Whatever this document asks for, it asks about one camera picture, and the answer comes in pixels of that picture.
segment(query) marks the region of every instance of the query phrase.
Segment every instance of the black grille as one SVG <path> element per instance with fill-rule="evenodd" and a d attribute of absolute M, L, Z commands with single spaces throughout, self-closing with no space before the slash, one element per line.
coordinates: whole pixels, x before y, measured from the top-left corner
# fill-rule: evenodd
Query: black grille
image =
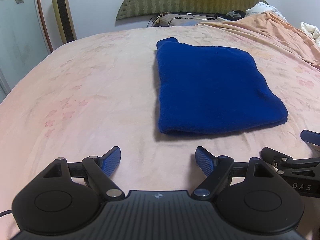
<path fill-rule="evenodd" d="M 61 19 L 62 28 L 63 28 L 64 35 L 66 37 L 66 40 L 67 42 L 74 41 L 75 39 L 73 37 L 73 33 L 72 33 L 70 21 L 69 21 L 66 1 L 57 0 L 57 4 L 58 4 L 60 19 Z"/>

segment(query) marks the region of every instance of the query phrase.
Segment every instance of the blue gripper pad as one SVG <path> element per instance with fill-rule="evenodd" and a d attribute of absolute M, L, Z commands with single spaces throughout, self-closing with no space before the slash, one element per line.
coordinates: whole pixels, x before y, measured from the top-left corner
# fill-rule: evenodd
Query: blue gripper pad
<path fill-rule="evenodd" d="M 196 163 L 201 168 L 203 173 L 208 177 L 214 168 L 217 166 L 217 158 L 210 152 L 199 146 L 196 149 Z"/>
<path fill-rule="evenodd" d="M 300 137 L 305 142 L 320 146 L 320 133 L 303 130 Z"/>
<path fill-rule="evenodd" d="M 120 148 L 115 146 L 110 151 L 108 151 L 105 155 L 99 158 L 99 167 L 103 170 L 103 172 L 110 177 L 111 174 L 115 171 L 116 167 L 118 167 L 121 160 L 121 151 Z"/>

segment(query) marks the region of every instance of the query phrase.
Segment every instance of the folded cloth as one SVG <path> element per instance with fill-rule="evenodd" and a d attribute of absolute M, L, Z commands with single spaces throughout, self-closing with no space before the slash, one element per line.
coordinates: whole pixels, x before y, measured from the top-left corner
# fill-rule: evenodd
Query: folded cloth
<path fill-rule="evenodd" d="M 226 133 L 287 122 L 252 56 L 227 47 L 157 43 L 162 133 Z"/>

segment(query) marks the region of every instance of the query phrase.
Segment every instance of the frosted glass door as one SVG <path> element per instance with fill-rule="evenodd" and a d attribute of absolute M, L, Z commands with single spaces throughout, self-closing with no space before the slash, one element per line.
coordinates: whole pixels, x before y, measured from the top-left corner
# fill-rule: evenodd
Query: frosted glass door
<path fill-rule="evenodd" d="M 0 69 L 10 89 L 48 54 L 35 0 L 0 0 Z"/>

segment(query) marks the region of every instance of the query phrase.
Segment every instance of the white wall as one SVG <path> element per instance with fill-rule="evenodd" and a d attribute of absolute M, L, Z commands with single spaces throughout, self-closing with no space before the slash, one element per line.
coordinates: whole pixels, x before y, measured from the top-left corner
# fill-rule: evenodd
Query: white wall
<path fill-rule="evenodd" d="M 295 27 L 304 21 L 320 27 L 320 0 L 266 0 L 277 7 Z M 131 28 L 146 27 L 150 16 L 116 20 L 123 0 L 69 0 L 77 38 Z M 52 7 L 52 0 L 41 0 L 48 33 L 54 49 L 62 42 Z"/>

